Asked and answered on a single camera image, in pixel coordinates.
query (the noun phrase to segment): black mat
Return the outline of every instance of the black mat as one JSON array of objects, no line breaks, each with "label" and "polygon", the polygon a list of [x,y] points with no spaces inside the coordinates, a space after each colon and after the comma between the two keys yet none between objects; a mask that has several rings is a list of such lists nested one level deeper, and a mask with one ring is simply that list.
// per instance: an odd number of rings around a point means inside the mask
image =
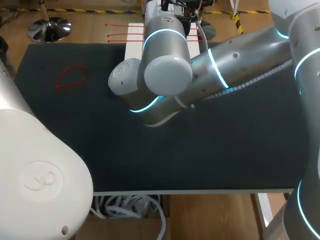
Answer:
[{"label": "black mat", "polygon": [[[124,53],[121,44],[34,44],[15,80],[39,120],[85,161],[95,192],[297,185],[308,135],[292,68],[149,128],[108,92]],[[88,80],[55,93],[72,65],[86,66]]]}]

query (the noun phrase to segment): metal stand base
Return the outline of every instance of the metal stand base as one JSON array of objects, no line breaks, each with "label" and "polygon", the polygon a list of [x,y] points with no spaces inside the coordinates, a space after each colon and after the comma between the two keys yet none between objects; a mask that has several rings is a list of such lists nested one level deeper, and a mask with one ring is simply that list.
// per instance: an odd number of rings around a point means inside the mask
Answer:
[{"label": "metal stand base", "polygon": [[52,43],[68,36],[71,32],[71,23],[61,17],[50,17],[36,21],[28,29],[30,39],[39,43]]}]

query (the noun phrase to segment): blue led light ring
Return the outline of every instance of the blue led light ring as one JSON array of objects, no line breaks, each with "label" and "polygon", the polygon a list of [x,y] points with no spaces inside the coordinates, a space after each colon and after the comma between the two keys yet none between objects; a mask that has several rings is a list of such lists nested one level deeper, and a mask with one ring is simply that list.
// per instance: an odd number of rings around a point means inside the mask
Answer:
[{"label": "blue led light ring", "polygon": [[301,216],[305,222],[305,224],[308,226],[308,228],[311,230],[311,232],[318,238],[320,239],[320,235],[313,229],[313,227],[310,225],[310,223],[308,222],[304,212],[302,211],[302,207],[301,207],[301,204],[300,204],[300,185],[301,185],[301,181],[299,183],[299,186],[298,186],[298,191],[297,191],[297,199],[298,199],[298,206],[299,206],[299,210],[300,210],[300,213],[301,213]]},{"label": "blue led light ring", "polygon": [[149,109],[153,104],[155,104],[156,101],[157,101],[160,97],[161,97],[161,96],[157,96],[148,106],[146,106],[146,107],[144,107],[144,108],[142,108],[142,109],[139,109],[139,110],[131,110],[131,109],[130,109],[130,111],[133,112],[133,113],[141,113],[141,112]]},{"label": "blue led light ring", "polygon": [[295,68],[295,71],[294,71],[294,79],[296,79],[296,76],[297,76],[297,72],[298,72],[298,69],[300,68],[300,66],[304,63],[305,60],[307,60],[309,57],[311,57],[313,54],[316,54],[320,52],[320,48],[317,48],[311,52],[309,52],[307,55],[304,56],[304,58],[301,59],[301,61],[297,64],[296,68]]},{"label": "blue led light ring", "polygon": [[224,80],[224,78],[222,77],[222,75],[221,75],[221,73],[220,73],[220,71],[219,71],[219,69],[218,69],[218,66],[217,66],[217,64],[216,64],[216,62],[215,62],[215,60],[214,60],[214,57],[212,56],[212,52],[211,52],[210,49],[208,49],[208,53],[209,53],[209,58],[210,58],[210,60],[211,60],[211,63],[212,63],[212,65],[213,65],[213,67],[214,67],[214,70],[216,71],[216,74],[218,75],[221,83],[223,84],[223,86],[224,86],[226,89],[229,88],[228,84],[226,83],[226,81]]},{"label": "blue led light ring", "polygon": [[288,36],[281,34],[279,31],[278,31],[278,34],[279,34],[281,37],[283,37],[284,39],[289,39]]},{"label": "blue led light ring", "polygon": [[153,35],[156,35],[157,33],[161,33],[161,32],[173,32],[173,33],[176,33],[176,34],[179,34],[185,41],[187,41],[187,39],[185,38],[185,36],[183,36],[180,32],[176,31],[176,30],[173,30],[173,29],[160,29],[160,30],[157,30],[157,31],[154,31],[153,33],[151,33],[147,38],[146,40],[144,41],[144,44],[143,44],[143,49],[145,49],[145,46],[146,46],[146,43],[147,41],[153,36]]}]

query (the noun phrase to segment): cable bundle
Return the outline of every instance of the cable bundle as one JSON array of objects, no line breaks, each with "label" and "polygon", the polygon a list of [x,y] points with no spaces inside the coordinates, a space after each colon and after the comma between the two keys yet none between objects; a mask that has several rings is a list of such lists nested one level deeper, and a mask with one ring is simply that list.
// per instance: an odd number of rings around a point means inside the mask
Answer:
[{"label": "cable bundle", "polygon": [[150,209],[152,212],[159,210],[162,227],[157,240],[161,240],[166,231],[166,217],[160,205],[160,196],[158,201],[149,195],[118,195],[110,196],[105,201],[106,196],[94,197],[94,208],[91,211],[100,219],[106,218],[145,218]]}]

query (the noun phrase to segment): yellow and black tape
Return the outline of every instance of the yellow and black tape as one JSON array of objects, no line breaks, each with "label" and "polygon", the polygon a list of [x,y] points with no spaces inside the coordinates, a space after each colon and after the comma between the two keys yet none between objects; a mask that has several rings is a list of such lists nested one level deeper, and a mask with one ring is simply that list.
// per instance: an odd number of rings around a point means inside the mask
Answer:
[{"label": "yellow and black tape", "polygon": [[269,10],[257,10],[257,11],[237,11],[238,14],[270,14]]},{"label": "yellow and black tape", "polygon": [[[40,8],[1,8],[1,11],[6,12],[40,12]],[[141,11],[135,10],[86,10],[86,9],[70,9],[70,8],[48,8],[49,12],[77,12],[77,13],[95,13],[95,14],[141,14]]]},{"label": "yellow and black tape", "polygon": [[235,16],[234,16],[234,22],[235,22],[235,26],[236,26],[236,29],[238,31],[238,34],[244,34],[244,30],[242,29],[242,26],[240,24],[240,18],[239,18],[239,13],[237,13]]},{"label": "yellow and black tape", "polygon": [[[1,11],[7,12],[40,12],[40,8],[1,8]],[[141,11],[138,10],[86,10],[86,9],[71,9],[71,8],[48,8],[47,11],[50,12],[78,12],[78,13],[96,13],[96,14],[141,14]],[[256,10],[256,11],[237,11],[238,14],[269,14],[268,10]],[[212,14],[225,14],[232,15],[231,11],[206,11],[203,14],[212,15]]]}]

